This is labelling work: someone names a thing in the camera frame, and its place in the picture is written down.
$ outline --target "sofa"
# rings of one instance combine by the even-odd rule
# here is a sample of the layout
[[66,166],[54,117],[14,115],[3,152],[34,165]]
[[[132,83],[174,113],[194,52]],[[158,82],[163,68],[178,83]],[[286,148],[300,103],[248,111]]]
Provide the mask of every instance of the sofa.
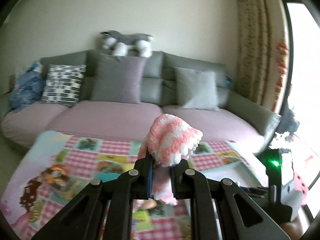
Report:
[[[225,65],[154,51],[147,60],[141,83],[141,104],[90,101],[99,54],[111,50],[88,50],[43,57],[42,77],[49,65],[86,65],[80,100],[71,108],[36,102],[8,113],[6,94],[0,98],[1,131],[12,147],[27,150],[39,134],[55,130],[76,136],[116,140],[143,140],[153,120],[162,113],[173,114],[201,130],[204,141],[234,140],[252,153],[269,143],[280,116],[226,87]],[[129,51],[129,56],[137,52]],[[219,110],[180,109],[176,98],[174,67],[215,71]]]

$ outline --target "gray pillow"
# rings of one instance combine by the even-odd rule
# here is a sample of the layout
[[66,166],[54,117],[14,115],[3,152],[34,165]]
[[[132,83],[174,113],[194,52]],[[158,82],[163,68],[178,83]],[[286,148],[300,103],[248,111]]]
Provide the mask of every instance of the gray pillow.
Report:
[[175,68],[177,78],[177,102],[181,108],[218,109],[218,93],[215,72]]
[[100,54],[91,101],[140,103],[145,57]]

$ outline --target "metal screw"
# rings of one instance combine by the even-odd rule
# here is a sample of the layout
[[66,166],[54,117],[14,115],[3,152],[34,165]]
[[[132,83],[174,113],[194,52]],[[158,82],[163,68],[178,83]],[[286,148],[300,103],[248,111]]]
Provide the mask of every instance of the metal screw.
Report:
[[232,180],[231,179],[223,179],[222,183],[226,186],[230,186],[232,184]]
[[137,176],[137,175],[139,174],[139,171],[137,171],[137,170],[135,170],[135,169],[129,170],[129,174],[130,174],[131,176]]
[[92,179],[90,180],[91,185],[98,186],[100,184],[100,179]]
[[194,175],[195,174],[195,171],[193,170],[193,169],[187,169],[186,171],[185,171],[185,173],[187,174],[187,175]]

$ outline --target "floor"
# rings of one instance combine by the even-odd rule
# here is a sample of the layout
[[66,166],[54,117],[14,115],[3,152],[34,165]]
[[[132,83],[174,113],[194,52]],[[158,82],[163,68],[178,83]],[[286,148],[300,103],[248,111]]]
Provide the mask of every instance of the floor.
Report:
[[2,196],[5,188],[7,187],[7,183],[15,169],[18,167],[23,156],[23,154],[12,150],[0,134],[0,196]]

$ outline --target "sofa backrest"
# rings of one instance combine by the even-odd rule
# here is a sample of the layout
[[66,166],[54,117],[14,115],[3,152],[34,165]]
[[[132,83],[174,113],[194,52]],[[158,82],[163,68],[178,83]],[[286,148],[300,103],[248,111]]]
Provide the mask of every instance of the sofa backrest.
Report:
[[200,71],[214,71],[216,73],[216,82],[218,87],[219,107],[224,107],[228,100],[229,90],[226,88],[226,70],[224,64],[211,63],[208,61],[180,57],[164,53],[162,78],[162,100],[161,105],[176,105],[176,74],[175,67],[191,68]]
[[[109,49],[91,49],[40,60],[44,66],[42,77],[45,79],[49,65],[86,65],[80,100],[89,100],[94,86],[94,76],[98,67],[99,54],[110,55]],[[138,56],[135,50],[129,50],[128,56]],[[144,68],[141,83],[141,101],[159,106],[176,105],[175,67],[192,68],[200,71],[215,71],[218,86],[219,107],[224,107],[228,100],[225,80],[225,65],[179,57],[162,51],[153,51]]]

